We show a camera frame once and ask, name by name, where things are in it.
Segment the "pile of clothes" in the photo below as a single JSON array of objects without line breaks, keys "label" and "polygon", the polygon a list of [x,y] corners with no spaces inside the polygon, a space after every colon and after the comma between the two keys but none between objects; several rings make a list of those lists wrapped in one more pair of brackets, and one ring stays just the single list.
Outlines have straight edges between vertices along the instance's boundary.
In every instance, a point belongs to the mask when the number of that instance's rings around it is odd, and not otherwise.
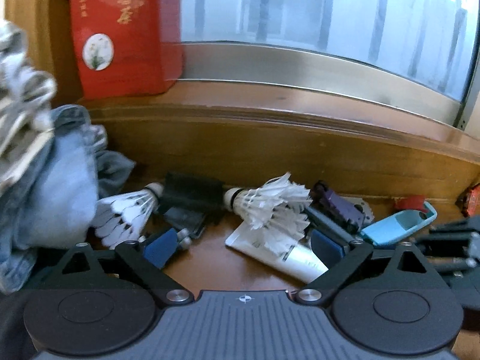
[{"label": "pile of clothes", "polygon": [[1,293],[28,281],[41,248],[83,242],[99,199],[120,192],[134,161],[107,149],[86,108],[53,108],[55,78],[32,66],[25,32],[1,21]]}]

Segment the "white shuttlecock frayed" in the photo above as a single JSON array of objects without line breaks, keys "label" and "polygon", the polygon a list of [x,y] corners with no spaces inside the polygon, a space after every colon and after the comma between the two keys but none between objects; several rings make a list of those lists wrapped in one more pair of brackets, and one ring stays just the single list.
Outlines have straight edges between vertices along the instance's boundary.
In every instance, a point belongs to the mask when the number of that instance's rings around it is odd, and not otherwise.
[{"label": "white shuttlecock frayed", "polygon": [[239,216],[258,241],[276,254],[305,237],[310,221],[304,209],[311,201],[309,190],[291,181],[289,172],[255,189],[237,187],[224,193],[225,208]]}]

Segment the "red small object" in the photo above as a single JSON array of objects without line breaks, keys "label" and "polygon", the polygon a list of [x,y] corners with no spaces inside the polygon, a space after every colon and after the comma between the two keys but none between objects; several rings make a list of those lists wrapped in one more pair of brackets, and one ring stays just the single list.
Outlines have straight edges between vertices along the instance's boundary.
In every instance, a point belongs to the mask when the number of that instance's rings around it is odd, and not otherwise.
[{"label": "red small object", "polygon": [[394,200],[395,211],[421,211],[426,212],[425,196],[424,195],[410,195],[407,197],[400,197]]}]

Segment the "red tea box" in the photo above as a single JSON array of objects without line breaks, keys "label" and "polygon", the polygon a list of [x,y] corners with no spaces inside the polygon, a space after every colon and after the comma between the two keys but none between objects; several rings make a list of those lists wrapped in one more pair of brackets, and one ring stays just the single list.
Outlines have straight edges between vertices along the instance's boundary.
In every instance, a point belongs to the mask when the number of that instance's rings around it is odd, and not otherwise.
[{"label": "red tea box", "polygon": [[180,78],[181,0],[70,0],[86,99],[162,94]]}]

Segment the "purple plastic block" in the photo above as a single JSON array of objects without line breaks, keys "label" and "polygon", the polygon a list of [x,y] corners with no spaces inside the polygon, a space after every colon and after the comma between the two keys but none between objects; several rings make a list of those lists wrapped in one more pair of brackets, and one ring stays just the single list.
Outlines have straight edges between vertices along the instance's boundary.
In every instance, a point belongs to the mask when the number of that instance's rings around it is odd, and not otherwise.
[{"label": "purple plastic block", "polygon": [[335,193],[324,181],[312,186],[309,197],[311,204],[304,209],[314,226],[334,239],[353,242],[363,228],[365,213]]}]

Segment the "window aluminium frame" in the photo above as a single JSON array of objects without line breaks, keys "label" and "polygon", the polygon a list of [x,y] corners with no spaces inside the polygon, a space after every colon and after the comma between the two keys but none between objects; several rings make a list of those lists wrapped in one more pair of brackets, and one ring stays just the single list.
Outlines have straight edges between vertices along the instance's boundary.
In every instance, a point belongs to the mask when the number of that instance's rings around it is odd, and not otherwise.
[{"label": "window aluminium frame", "polygon": [[479,0],[181,0],[187,80],[377,102],[457,128],[479,95]]}]

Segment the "light blue plastic case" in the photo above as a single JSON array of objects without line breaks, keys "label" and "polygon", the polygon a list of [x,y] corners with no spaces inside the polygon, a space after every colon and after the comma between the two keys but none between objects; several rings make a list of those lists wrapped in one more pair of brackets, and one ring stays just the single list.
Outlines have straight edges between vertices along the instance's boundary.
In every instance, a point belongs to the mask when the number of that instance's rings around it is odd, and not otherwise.
[{"label": "light blue plastic case", "polygon": [[360,236],[375,246],[388,246],[401,242],[432,224],[438,216],[436,209],[424,202],[426,212],[404,210],[377,221],[360,231]]}]

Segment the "white shuttlecock left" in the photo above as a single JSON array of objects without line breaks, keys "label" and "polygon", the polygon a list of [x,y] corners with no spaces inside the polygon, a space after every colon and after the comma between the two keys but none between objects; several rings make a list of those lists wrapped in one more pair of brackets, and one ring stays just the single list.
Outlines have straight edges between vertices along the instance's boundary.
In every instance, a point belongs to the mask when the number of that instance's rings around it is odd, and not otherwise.
[{"label": "white shuttlecock left", "polygon": [[162,184],[150,183],[135,192],[100,199],[90,226],[102,245],[114,249],[120,243],[138,241],[163,191]]}]

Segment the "white cosmetic tube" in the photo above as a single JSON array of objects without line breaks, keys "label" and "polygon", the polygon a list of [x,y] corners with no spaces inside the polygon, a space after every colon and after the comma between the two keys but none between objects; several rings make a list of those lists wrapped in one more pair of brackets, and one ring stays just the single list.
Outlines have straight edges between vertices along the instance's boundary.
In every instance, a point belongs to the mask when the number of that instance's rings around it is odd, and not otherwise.
[{"label": "white cosmetic tube", "polygon": [[302,244],[290,244],[286,251],[279,254],[272,252],[258,241],[245,222],[233,231],[224,244],[306,284],[329,270],[310,248]]}]

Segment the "black pouch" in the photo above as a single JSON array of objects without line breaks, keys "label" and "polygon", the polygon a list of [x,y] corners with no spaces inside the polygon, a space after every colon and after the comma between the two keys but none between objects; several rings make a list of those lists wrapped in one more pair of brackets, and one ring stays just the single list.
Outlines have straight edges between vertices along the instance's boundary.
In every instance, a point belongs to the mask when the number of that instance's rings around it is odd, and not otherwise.
[{"label": "black pouch", "polygon": [[158,212],[177,230],[199,239],[209,224],[218,224],[224,211],[224,182],[203,176],[169,172]]}]

